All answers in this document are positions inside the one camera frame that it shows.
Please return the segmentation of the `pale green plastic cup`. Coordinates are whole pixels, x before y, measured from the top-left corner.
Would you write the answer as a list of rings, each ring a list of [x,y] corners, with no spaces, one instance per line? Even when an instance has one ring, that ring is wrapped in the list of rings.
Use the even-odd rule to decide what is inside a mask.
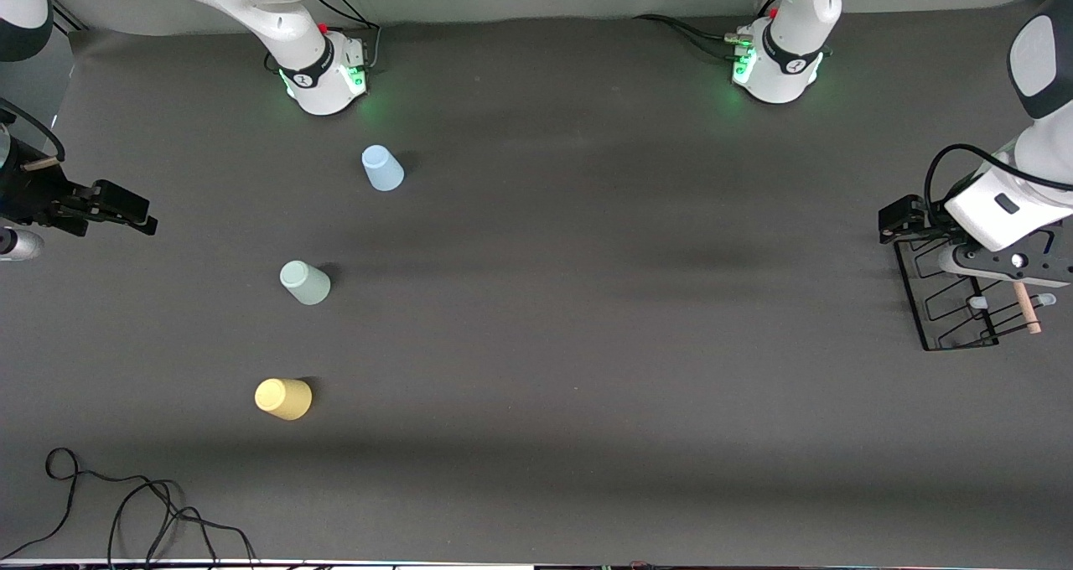
[[[300,260],[284,264],[279,280],[303,305],[318,305],[327,298],[332,290],[332,280],[325,272]]]

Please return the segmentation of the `light blue plastic cup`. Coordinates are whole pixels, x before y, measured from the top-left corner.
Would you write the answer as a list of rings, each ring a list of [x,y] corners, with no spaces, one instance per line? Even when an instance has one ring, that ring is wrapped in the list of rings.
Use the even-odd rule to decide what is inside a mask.
[[[361,164],[376,191],[397,189],[405,180],[405,169],[398,158],[382,145],[367,147],[361,154]]]

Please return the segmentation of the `dark grey table mat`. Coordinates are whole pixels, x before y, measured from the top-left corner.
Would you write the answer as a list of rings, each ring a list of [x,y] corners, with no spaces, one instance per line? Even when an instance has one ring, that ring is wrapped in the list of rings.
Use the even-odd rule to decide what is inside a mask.
[[[1073,295],[926,353],[874,236],[1028,125],[1034,10],[851,13],[785,106],[636,20],[398,25],[326,118],[249,34],[72,38],[65,172],[158,233],[0,263],[0,555],[64,514],[67,447],[268,558],[1073,567]]]

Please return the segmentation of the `yellow plastic cup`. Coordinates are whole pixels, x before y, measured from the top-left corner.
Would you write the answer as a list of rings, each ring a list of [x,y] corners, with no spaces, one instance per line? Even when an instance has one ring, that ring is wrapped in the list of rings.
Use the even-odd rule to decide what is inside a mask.
[[[284,421],[306,416],[312,398],[312,388],[299,379],[269,378],[258,384],[254,391],[258,409]]]

